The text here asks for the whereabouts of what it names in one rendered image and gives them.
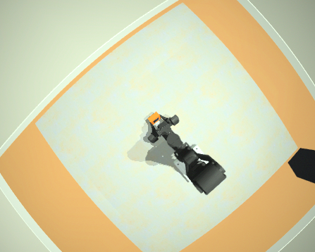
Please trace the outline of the orange block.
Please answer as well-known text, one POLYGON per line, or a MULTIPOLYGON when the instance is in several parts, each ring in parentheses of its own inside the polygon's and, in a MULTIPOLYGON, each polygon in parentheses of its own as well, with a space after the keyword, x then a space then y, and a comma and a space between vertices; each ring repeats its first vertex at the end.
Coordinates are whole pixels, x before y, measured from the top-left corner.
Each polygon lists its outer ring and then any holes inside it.
POLYGON ((151 124, 155 124, 158 120, 161 119, 161 116, 155 112, 153 115, 151 115, 148 120, 151 122, 151 124))

